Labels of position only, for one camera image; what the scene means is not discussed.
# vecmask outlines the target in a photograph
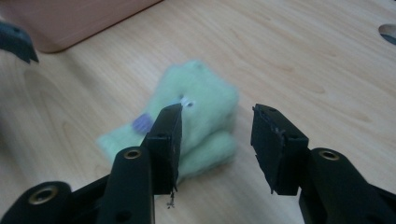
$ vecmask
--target purple tag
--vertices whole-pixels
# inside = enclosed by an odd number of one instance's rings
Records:
[[[139,118],[134,120],[132,123],[132,127],[134,128],[135,131],[138,133],[148,133],[151,130],[152,125],[154,124],[154,121],[151,119],[148,113],[144,113]]]

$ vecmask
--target fuzzy fabric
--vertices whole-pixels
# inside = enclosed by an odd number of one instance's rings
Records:
[[[236,150],[231,135],[237,89],[200,61],[173,65],[165,72],[146,108],[132,123],[98,138],[111,161],[126,147],[140,146],[161,109],[181,103],[182,140],[179,180],[230,161]]]

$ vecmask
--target wood grain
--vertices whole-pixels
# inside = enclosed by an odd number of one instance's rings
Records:
[[[396,46],[377,29],[394,1],[166,0],[27,65],[0,52],[0,215],[26,189],[108,174],[95,139],[136,118],[163,71],[206,62],[240,91],[236,160],[184,181],[157,223],[303,223],[271,195],[249,143],[251,107],[279,109],[310,147],[345,154],[396,193]]]

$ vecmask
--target pink object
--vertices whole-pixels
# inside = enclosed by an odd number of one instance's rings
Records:
[[[25,30],[36,49],[56,52],[161,0],[1,0],[0,15]]]

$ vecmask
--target green plush toy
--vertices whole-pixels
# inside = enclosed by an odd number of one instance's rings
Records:
[[[177,103],[183,105],[178,180],[230,161],[236,149],[231,130],[238,92],[200,61],[171,66],[142,114],[101,136],[98,145],[114,161],[124,148],[140,146],[161,109]]]

